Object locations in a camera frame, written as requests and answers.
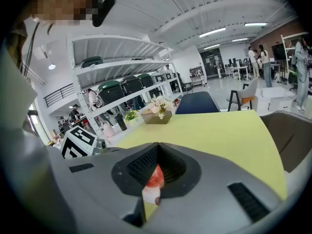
fluorescent light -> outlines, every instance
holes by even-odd
[[[220,46],[220,44],[217,44],[217,45],[214,45],[214,46],[210,46],[210,47],[204,48],[204,50],[206,50],[206,49],[211,49],[211,48],[218,47],[218,46]]]
[[[225,30],[225,29],[226,29],[226,28],[216,29],[216,30],[213,30],[213,31],[210,31],[210,32],[201,34],[201,35],[199,35],[199,37],[205,37],[205,36],[207,36],[207,35],[211,35],[211,34],[213,34],[213,33],[217,33],[217,32],[223,31],[223,30]]]
[[[250,22],[246,23],[245,26],[265,26],[267,24],[267,22]]]
[[[248,40],[248,38],[236,39],[236,40],[232,40],[232,41],[246,41],[246,40]]]
[[[52,69],[55,69],[55,67],[56,67],[56,66],[55,66],[54,64],[51,64],[51,65],[49,66],[49,69],[52,70]]]

white box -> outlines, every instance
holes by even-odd
[[[294,93],[282,87],[257,89],[253,100],[253,109],[260,116],[277,110],[290,112],[294,97]]]

jeans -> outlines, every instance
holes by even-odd
[[[297,103],[300,107],[303,106],[309,88],[309,72],[305,75],[305,77],[298,72],[298,90],[297,90]]]
[[[271,64],[269,62],[263,64],[264,79],[267,88],[272,87]]]
[[[258,67],[258,63],[256,62],[252,62],[252,66],[253,66],[253,77],[259,77],[259,67]]]
[[[142,98],[141,96],[137,96],[137,97],[134,97],[132,99],[132,102],[133,102],[133,108],[134,110],[140,110],[140,107],[143,108],[145,107],[143,101],[142,101]]]

white metal shelf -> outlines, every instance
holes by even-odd
[[[290,35],[287,37],[282,37],[282,39],[295,40],[295,39],[299,39],[302,35],[307,35],[307,34],[309,34],[309,33],[308,32],[302,32],[302,33]]]
[[[108,105],[106,105],[106,106],[104,106],[104,107],[101,107],[101,108],[98,108],[98,109],[96,109],[95,111],[93,111],[93,112],[91,113],[91,114],[92,114],[92,117],[94,118],[94,117],[96,117],[96,116],[99,116],[100,114],[105,113],[107,110],[110,110],[110,109],[112,109],[112,108],[114,108],[114,107],[116,107],[116,106],[118,106],[118,105],[120,105],[120,104],[122,104],[122,103],[124,103],[124,102],[126,102],[126,101],[128,101],[128,100],[130,100],[130,99],[132,99],[132,98],[134,98],[134,97],[137,97],[137,96],[139,96],[139,95],[141,95],[141,94],[144,94],[144,93],[146,93],[146,92],[148,92],[148,91],[150,91],[150,90],[153,90],[153,89],[155,89],[155,88],[157,88],[157,87],[160,87],[160,86],[162,86],[162,85],[165,85],[165,84],[167,84],[167,83],[169,83],[169,82],[171,82],[171,81],[174,81],[174,80],[176,80],[176,79],[177,79],[177,78],[174,78],[174,79],[170,79],[170,80],[166,80],[166,81],[157,83],[157,84],[155,84],[155,85],[153,85],[153,86],[150,86],[150,87],[148,87],[148,88],[144,88],[144,89],[142,89],[142,90],[140,90],[140,91],[137,91],[137,92],[135,92],[135,93],[133,93],[133,94],[130,94],[130,95],[128,95],[128,96],[125,96],[125,97],[123,97],[123,98],[120,98],[120,99],[118,99],[118,100],[115,100],[114,102],[109,103]]]
[[[124,36],[92,35],[67,38],[68,59],[72,69],[73,85],[81,109],[99,138],[105,139],[105,136],[94,119],[96,116],[154,88],[160,87],[164,93],[163,86],[170,81],[176,80],[176,78],[142,89],[94,112],[90,112],[82,91],[109,80],[157,71],[166,64],[172,63],[170,61],[154,60],[154,57],[163,50],[168,50],[168,48],[157,43]],[[80,68],[84,59],[95,56],[103,58],[104,64]],[[177,76],[175,65],[173,63],[172,65]],[[177,80],[177,82],[182,91],[180,81]],[[176,99],[177,96],[178,94],[169,95],[172,100]]]
[[[74,73],[79,79],[81,89],[85,90],[109,80],[154,72],[170,63],[172,62],[161,60],[116,61],[75,69]]]
[[[71,38],[74,49],[75,66],[81,65],[86,58],[100,56],[104,59],[151,58],[166,47],[142,39],[93,35]]]
[[[282,42],[283,42],[283,45],[284,45],[284,49],[285,49],[285,56],[286,56],[286,66],[287,66],[287,70],[285,70],[285,73],[288,73],[288,71],[290,71],[289,69],[289,58],[288,58],[288,51],[290,50],[295,50],[296,47],[291,47],[292,44],[290,43],[290,45],[288,47],[286,47],[286,44],[285,44],[285,40],[295,40],[295,39],[300,39],[300,37],[302,35],[307,35],[309,34],[308,32],[302,32],[302,33],[298,33],[298,34],[294,34],[294,35],[291,35],[291,36],[286,36],[284,37],[283,35],[281,35],[281,38],[282,38]]]

